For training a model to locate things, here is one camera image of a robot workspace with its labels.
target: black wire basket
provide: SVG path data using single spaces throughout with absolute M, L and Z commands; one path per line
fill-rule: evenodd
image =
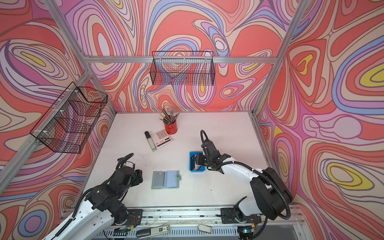
M 153 85 L 211 85 L 215 81 L 212 51 L 153 51 Z
M 108 100 L 107 94 L 90 87 L 76 86 L 70 94 L 37 136 L 32 132 L 44 116 L 30 132 L 53 152 L 81 153 Z

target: calculator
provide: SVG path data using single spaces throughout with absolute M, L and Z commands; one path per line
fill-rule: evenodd
M 151 138 L 156 147 L 162 147 L 172 142 L 172 139 L 164 129 L 154 134 L 151 134 Z

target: wall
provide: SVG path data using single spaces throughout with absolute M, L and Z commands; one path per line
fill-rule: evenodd
M 83 73 L 42 2 L 0 1 L 1 168 Z M 0 196 L 0 239 L 41 239 L 58 225 L 64 209 L 73 206 L 111 121 L 105 109 L 81 154 L 37 147 Z
M 258 120 L 315 239 L 384 239 L 384 2 L 312 1 Z
M 216 56 L 276 56 L 296 1 L 62 1 L 86 55 L 151 56 L 212 50 Z M 117 111 L 250 111 L 270 65 L 216 65 L 214 86 L 152 86 L 150 64 L 92 68 Z

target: red pencil cup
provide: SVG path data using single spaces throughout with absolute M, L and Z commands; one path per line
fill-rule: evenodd
M 166 132 L 169 134 L 169 135 L 172 135 L 172 134 L 175 134 L 177 132 L 177 121 L 175 121 L 174 123 L 172 124 L 165 124 L 164 123 L 164 127 L 166 129 Z

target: blue container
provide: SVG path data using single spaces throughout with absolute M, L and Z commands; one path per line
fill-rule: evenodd
M 205 171 L 205 167 L 204 166 L 201 166 L 201 168 L 199 170 L 196 170 L 196 171 L 192 170 L 192 169 L 195 168 L 195 161 L 193 160 L 193 156 L 195 154 L 198 154 L 198 153 L 199 152 L 190 152 L 189 153 L 189 170 L 190 170 L 190 172 L 204 172 Z

